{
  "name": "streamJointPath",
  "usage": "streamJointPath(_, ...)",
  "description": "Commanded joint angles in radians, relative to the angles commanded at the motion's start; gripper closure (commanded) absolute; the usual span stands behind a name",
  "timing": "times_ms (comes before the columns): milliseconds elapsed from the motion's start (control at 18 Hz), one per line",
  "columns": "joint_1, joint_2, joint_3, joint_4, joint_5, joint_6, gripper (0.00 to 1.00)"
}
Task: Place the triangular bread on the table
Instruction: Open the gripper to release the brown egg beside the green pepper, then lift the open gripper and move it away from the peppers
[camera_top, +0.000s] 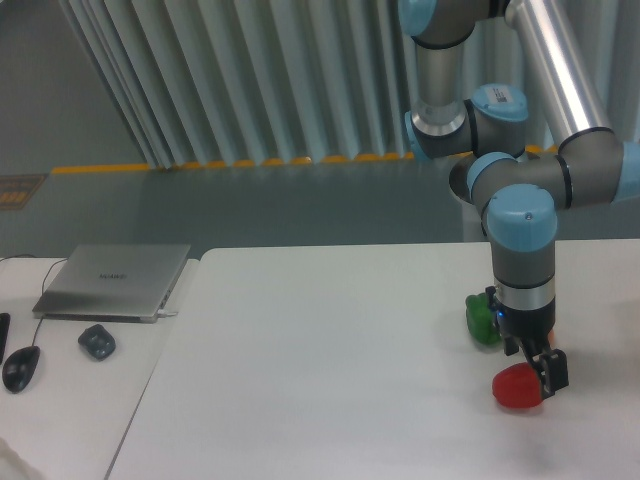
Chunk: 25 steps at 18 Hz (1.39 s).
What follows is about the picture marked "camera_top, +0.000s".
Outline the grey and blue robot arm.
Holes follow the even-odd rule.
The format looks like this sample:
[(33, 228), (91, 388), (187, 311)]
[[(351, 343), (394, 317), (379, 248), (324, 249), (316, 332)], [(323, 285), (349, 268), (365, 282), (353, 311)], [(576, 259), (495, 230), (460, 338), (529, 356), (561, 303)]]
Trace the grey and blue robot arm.
[[(464, 153), (465, 194), (488, 237), (486, 291), (504, 351), (522, 353), (543, 398), (569, 383), (549, 341), (555, 323), (555, 240), (561, 210), (639, 193), (639, 147), (619, 140), (563, 7), (553, 1), (402, 1), (403, 33), (417, 46), (419, 94), (406, 113), (411, 149), (428, 159)], [(552, 137), (553, 154), (525, 156), (524, 94), (504, 84), (460, 92), (462, 47), (482, 21), (503, 18), (519, 38)]]

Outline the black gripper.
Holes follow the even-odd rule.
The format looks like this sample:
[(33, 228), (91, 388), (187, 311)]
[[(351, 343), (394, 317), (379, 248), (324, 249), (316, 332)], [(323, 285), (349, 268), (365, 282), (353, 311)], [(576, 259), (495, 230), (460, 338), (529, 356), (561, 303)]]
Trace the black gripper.
[(494, 286), (485, 289), (488, 305), (499, 330), (503, 351), (511, 356), (522, 351), (525, 356), (537, 356), (533, 369), (540, 383), (542, 398), (550, 398), (569, 385), (567, 356), (552, 349), (549, 334), (555, 325), (556, 300), (535, 310), (520, 310), (504, 305)]

